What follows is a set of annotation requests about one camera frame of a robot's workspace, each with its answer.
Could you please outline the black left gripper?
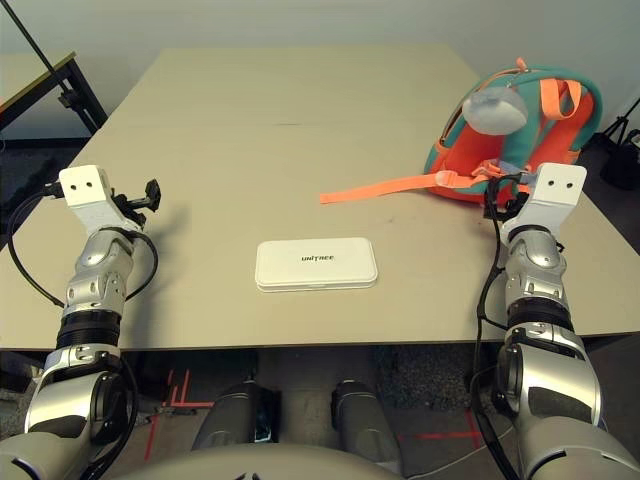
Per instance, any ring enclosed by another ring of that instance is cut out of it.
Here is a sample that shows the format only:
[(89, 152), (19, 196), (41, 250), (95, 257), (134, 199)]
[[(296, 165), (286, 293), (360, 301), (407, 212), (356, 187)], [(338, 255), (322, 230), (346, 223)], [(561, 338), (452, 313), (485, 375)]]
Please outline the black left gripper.
[(161, 201), (161, 190), (156, 179), (150, 180), (145, 187), (145, 196), (138, 199), (129, 199), (125, 194), (115, 195), (112, 190), (112, 201), (120, 213), (137, 225), (146, 223), (146, 216), (140, 213), (141, 209), (156, 212)]

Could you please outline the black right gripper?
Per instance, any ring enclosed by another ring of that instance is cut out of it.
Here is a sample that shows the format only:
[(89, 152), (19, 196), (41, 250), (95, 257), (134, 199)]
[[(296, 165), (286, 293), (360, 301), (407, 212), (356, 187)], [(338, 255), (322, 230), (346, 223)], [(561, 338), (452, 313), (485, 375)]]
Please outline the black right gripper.
[[(516, 190), (500, 208), (499, 196), (503, 183), (511, 183)], [(491, 178), (484, 192), (483, 216), (491, 220), (510, 220), (518, 215), (529, 198), (528, 186), (524, 183), (524, 174), (509, 174)]]

